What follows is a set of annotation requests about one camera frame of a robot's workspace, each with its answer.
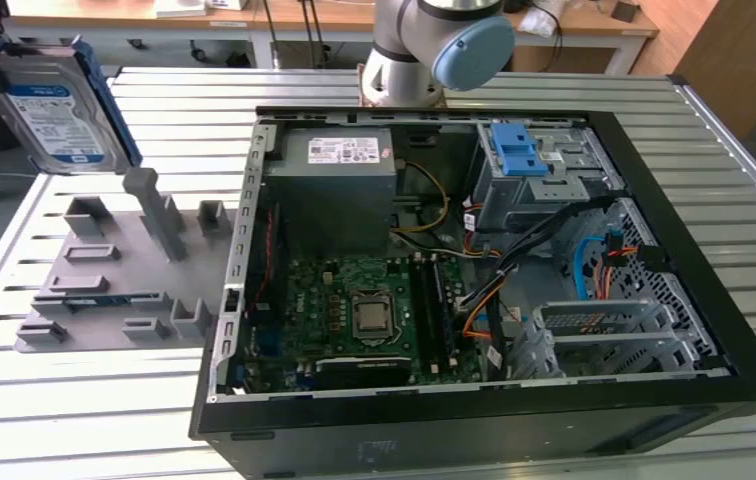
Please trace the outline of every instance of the desk leg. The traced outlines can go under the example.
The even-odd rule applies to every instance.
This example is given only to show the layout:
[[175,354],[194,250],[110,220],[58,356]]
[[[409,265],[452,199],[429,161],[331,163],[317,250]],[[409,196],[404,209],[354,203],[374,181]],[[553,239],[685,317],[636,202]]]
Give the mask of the desk leg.
[[621,37],[621,45],[606,65],[606,75],[626,75],[630,73],[636,59],[645,45],[645,37]]
[[254,58],[257,65],[254,68],[274,68],[274,43],[271,42],[271,33],[266,30],[250,32],[250,43],[254,47]]

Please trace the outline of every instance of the motherboard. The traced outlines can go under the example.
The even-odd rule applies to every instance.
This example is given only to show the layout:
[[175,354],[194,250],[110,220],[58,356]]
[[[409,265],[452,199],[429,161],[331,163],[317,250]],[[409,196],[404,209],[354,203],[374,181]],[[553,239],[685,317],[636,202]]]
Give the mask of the motherboard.
[[255,368],[271,391],[480,380],[474,346],[453,333],[456,258],[293,260],[286,292],[283,325],[257,331]]

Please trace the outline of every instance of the open computer tower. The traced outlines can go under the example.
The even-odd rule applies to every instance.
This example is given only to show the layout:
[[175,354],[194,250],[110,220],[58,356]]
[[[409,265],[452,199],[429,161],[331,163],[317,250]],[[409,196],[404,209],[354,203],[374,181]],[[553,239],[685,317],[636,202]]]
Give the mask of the open computer tower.
[[191,436],[246,478],[653,449],[756,336],[601,112],[261,108]]

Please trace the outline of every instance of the blue hard drive label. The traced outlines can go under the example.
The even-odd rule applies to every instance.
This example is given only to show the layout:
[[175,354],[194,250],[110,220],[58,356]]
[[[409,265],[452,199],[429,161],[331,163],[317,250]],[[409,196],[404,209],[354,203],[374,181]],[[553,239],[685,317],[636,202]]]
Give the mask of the blue hard drive label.
[[65,163],[99,163],[105,151],[75,114],[75,99],[61,85],[14,85],[7,92],[46,152]]

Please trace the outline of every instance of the white label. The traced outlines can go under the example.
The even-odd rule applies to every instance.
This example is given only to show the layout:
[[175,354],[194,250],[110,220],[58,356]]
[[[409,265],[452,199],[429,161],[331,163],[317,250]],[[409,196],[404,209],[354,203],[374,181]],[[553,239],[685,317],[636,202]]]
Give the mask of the white label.
[[245,28],[247,23],[245,22],[209,22],[210,27],[226,27],[226,28]]
[[314,138],[310,140],[307,163],[380,163],[378,139]]
[[653,30],[622,30],[621,34],[632,37],[650,37],[654,35],[654,32]]
[[46,152],[65,163],[98,163],[105,152],[73,109],[75,99],[59,85],[14,85],[7,92]]
[[476,231],[476,215],[472,213],[464,214],[464,229],[470,230],[472,232]]
[[67,305],[97,305],[97,300],[89,298],[77,298],[67,300]]
[[545,162],[564,162],[565,158],[560,152],[540,152],[538,156]]
[[494,367],[502,367],[502,355],[500,355],[500,352],[493,345],[488,347],[488,360],[490,360],[490,363],[494,364]]

